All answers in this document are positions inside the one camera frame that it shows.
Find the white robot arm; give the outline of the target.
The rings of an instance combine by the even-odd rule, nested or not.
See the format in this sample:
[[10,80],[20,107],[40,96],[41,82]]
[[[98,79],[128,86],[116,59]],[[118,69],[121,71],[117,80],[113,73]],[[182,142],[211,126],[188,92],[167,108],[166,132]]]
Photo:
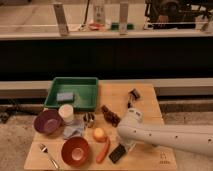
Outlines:
[[213,157],[212,125],[144,124],[142,113],[129,108],[117,126],[125,141],[146,142]]

